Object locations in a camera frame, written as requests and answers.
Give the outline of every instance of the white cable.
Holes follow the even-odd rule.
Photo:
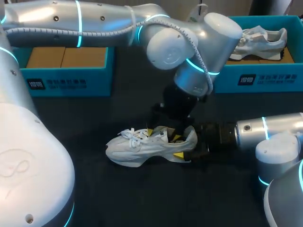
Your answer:
[[[129,39],[129,42],[128,42],[128,45],[132,45],[133,44],[133,41],[134,41],[134,36],[136,35],[136,15],[134,14],[134,10],[132,7],[130,6],[125,6],[126,8],[128,8],[130,11],[131,11],[131,15],[132,15],[132,23],[133,23],[133,32],[132,32],[132,35],[131,35],[131,38]]]
[[[170,28],[175,29],[176,31],[180,32],[191,44],[191,46],[193,47],[194,51],[195,51],[195,56],[198,59],[198,62],[201,66],[201,68],[204,70],[204,73],[206,75],[206,79],[207,79],[207,84],[208,84],[208,91],[207,94],[211,94],[211,92],[214,89],[213,86],[213,82],[212,79],[208,73],[208,70],[204,64],[204,61],[199,53],[198,48],[196,47],[195,43],[192,41],[192,39],[190,38],[189,34],[187,33],[187,31],[185,31],[184,29],[180,28],[179,26],[172,24],[172,23],[168,23],[165,21],[161,21],[161,20],[157,20],[157,19],[153,19],[153,20],[149,20],[149,21],[143,21],[143,22],[139,22],[136,24],[136,27],[138,26],[144,26],[144,25],[148,25],[148,24],[158,24],[158,25],[164,25]],[[10,34],[14,34],[14,33],[48,33],[48,34],[53,34],[53,35],[70,35],[70,36],[94,36],[94,37],[103,37],[103,36],[117,36],[117,35],[122,35],[128,32],[132,32],[135,29],[134,26],[129,26],[125,29],[119,30],[119,31],[114,31],[114,32],[77,32],[77,31],[69,31],[69,30],[58,30],[58,29],[47,29],[47,28],[12,28],[12,29],[8,29],[6,30],[6,34],[10,35]]]

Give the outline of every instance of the screw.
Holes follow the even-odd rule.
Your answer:
[[[245,130],[245,131],[250,130],[250,126],[249,126],[249,125],[245,125],[245,126],[244,126],[244,130]]]

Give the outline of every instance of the robotic arm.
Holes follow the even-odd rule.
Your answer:
[[[0,226],[6,227],[67,227],[74,208],[72,161],[37,117],[11,46],[140,45],[155,67],[178,66],[163,94],[164,106],[169,118],[184,119],[198,97],[212,92],[242,35],[223,15],[209,13],[203,22],[189,23],[170,18],[154,4],[4,5],[1,0],[0,20]]]

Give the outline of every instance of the shoe tongue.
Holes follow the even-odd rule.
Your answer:
[[[156,131],[151,137],[161,138],[164,142],[168,142],[169,138],[167,137],[167,128],[163,128],[159,131]]]

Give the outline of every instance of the brown cardboard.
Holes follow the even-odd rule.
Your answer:
[[[66,48],[61,68],[105,67],[106,48]]]
[[[65,47],[35,47],[27,68],[60,68]]]
[[[241,65],[241,64],[282,64],[282,63],[294,63],[294,60],[286,47],[284,49],[284,56],[280,61],[271,61],[261,59],[257,56],[246,56],[241,61],[227,61],[227,65]]]

